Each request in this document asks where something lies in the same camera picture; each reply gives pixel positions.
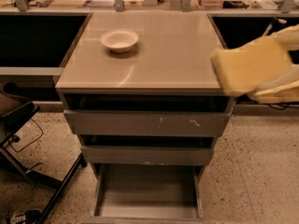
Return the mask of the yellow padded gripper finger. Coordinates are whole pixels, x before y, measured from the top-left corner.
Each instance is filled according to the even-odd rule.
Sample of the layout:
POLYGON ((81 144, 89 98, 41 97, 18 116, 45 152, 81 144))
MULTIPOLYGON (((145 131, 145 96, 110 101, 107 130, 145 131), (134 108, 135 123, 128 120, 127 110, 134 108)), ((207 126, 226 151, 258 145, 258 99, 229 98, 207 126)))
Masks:
POLYGON ((248 97, 259 104, 299 102, 299 68, 261 84, 248 97))
POLYGON ((299 24, 274 32, 272 36, 287 50, 299 50, 299 24))

